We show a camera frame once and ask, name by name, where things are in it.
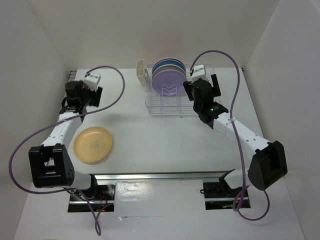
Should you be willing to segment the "purple plate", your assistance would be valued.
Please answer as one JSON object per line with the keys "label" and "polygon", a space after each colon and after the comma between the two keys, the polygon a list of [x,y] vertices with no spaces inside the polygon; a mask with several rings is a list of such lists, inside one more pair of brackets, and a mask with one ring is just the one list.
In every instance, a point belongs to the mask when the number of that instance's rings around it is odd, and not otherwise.
{"label": "purple plate", "polygon": [[187,77],[177,70],[163,70],[151,81],[152,88],[160,95],[171,97],[185,92],[183,83]]}

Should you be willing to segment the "orange plate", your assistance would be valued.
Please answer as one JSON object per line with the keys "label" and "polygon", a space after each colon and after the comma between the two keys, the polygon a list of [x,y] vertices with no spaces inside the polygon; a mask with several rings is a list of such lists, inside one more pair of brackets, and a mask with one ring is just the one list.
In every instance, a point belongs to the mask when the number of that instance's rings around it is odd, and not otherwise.
{"label": "orange plate", "polygon": [[107,129],[101,126],[84,129],[73,142],[75,156],[86,164],[97,164],[106,159],[112,148],[113,137]]}

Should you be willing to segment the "pink plate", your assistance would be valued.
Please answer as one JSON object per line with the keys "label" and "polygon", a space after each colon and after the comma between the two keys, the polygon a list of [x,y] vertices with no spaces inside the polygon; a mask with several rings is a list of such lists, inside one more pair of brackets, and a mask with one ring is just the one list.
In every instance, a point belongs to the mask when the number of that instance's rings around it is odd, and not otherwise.
{"label": "pink plate", "polygon": [[181,60],[179,60],[179,59],[177,59],[177,58],[173,58],[173,57],[166,57],[166,58],[163,58],[163,59],[159,60],[159,61],[158,61],[158,63],[163,62],[163,61],[176,61],[176,62],[180,62],[180,63],[182,63],[182,61],[181,61]]}

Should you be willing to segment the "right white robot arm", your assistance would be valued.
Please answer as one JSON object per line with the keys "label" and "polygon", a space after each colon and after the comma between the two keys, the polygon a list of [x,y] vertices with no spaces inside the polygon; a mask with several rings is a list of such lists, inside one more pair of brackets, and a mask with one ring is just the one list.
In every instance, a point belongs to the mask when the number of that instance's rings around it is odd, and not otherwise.
{"label": "right white robot arm", "polygon": [[185,81],[184,89],[199,119],[232,142],[241,145],[243,158],[249,168],[231,170],[220,178],[219,192],[231,196],[246,182],[260,191],[266,190],[288,173],[284,146],[279,141],[270,142],[258,136],[234,118],[226,107],[214,101],[221,95],[216,75],[213,83],[199,78],[193,82]]}

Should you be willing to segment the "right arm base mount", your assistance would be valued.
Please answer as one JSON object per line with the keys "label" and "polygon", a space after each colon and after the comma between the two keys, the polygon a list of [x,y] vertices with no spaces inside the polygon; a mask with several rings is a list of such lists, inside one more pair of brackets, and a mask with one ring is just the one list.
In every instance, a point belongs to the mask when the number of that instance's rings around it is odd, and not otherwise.
{"label": "right arm base mount", "polygon": [[241,187],[236,189],[223,188],[219,182],[204,182],[199,192],[204,195],[206,210],[231,210],[233,202],[241,190]]}

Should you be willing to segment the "blue plate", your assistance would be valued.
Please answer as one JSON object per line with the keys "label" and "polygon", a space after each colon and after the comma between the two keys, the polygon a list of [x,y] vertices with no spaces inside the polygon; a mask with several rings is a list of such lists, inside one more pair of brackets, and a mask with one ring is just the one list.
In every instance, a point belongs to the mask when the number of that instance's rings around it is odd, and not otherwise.
{"label": "blue plate", "polygon": [[174,60],[173,61],[172,60],[166,60],[166,61],[157,62],[152,67],[151,73],[153,73],[155,69],[157,69],[158,67],[163,66],[163,65],[176,65],[176,66],[179,66],[179,67],[183,68],[185,70],[185,72],[186,72],[186,66],[182,62],[178,62],[178,61],[174,61]]}

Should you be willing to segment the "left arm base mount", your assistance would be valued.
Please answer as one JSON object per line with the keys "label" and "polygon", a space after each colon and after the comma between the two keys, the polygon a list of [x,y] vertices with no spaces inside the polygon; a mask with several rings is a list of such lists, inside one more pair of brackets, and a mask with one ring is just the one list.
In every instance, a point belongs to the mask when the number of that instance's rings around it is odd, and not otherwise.
{"label": "left arm base mount", "polygon": [[[97,184],[90,189],[82,190],[94,212],[114,212],[116,183]],[[86,198],[79,192],[71,194],[68,202],[68,213],[90,212]]]}

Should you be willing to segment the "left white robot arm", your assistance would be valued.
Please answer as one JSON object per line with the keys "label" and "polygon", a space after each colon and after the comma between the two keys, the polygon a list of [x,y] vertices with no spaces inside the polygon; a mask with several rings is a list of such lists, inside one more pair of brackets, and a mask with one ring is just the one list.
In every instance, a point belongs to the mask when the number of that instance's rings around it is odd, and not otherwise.
{"label": "left white robot arm", "polygon": [[61,102],[58,125],[40,145],[28,152],[33,184],[36,188],[74,188],[88,200],[99,195],[99,186],[88,173],[75,171],[68,148],[81,126],[87,106],[98,107],[102,88],[100,77],[86,77],[66,83],[65,97]]}

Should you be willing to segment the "cream plate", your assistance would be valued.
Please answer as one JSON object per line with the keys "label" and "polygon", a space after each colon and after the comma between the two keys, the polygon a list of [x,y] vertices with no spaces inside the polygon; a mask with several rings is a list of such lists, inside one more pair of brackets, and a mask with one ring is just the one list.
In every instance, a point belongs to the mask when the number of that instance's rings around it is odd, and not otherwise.
{"label": "cream plate", "polygon": [[154,77],[155,75],[157,75],[160,72],[168,71],[168,70],[178,71],[178,72],[182,73],[183,75],[186,75],[186,71],[183,68],[181,68],[177,65],[174,65],[174,64],[165,64],[165,65],[159,66],[157,69],[155,69],[152,73],[152,77]]}

